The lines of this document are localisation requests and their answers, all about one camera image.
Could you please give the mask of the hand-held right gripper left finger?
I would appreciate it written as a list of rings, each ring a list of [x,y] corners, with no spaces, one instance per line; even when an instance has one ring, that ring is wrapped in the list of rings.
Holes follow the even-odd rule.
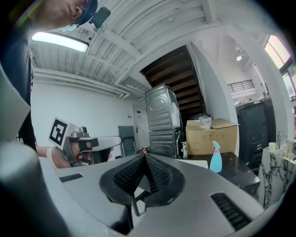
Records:
[[[130,206],[134,192],[145,175],[144,155],[106,171],[100,178],[101,191],[113,203]]]

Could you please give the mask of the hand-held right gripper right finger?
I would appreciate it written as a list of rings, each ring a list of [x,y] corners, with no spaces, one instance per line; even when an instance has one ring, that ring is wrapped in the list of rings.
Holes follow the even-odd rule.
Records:
[[[150,195],[144,199],[146,207],[166,206],[173,202],[185,188],[185,177],[172,165],[145,155],[144,175],[148,179]]]

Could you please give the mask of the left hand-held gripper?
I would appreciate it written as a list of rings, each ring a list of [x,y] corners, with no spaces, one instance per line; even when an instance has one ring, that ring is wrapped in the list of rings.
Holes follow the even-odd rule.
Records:
[[[99,137],[98,141],[90,137],[86,127],[78,127],[58,117],[54,118],[48,140],[62,150],[62,156],[71,167],[87,166],[107,162],[112,147],[122,143],[121,137]],[[75,155],[71,144],[77,143],[86,150],[79,149]]]

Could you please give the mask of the person's left hand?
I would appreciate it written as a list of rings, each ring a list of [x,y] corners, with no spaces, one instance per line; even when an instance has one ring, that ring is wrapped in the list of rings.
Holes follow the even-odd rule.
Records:
[[[71,143],[71,151],[74,157],[77,159],[80,154],[79,144],[77,142]],[[52,162],[57,168],[70,168],[70,163],[63,157],[62,150],[57,147],[53,147],[51,151]]]

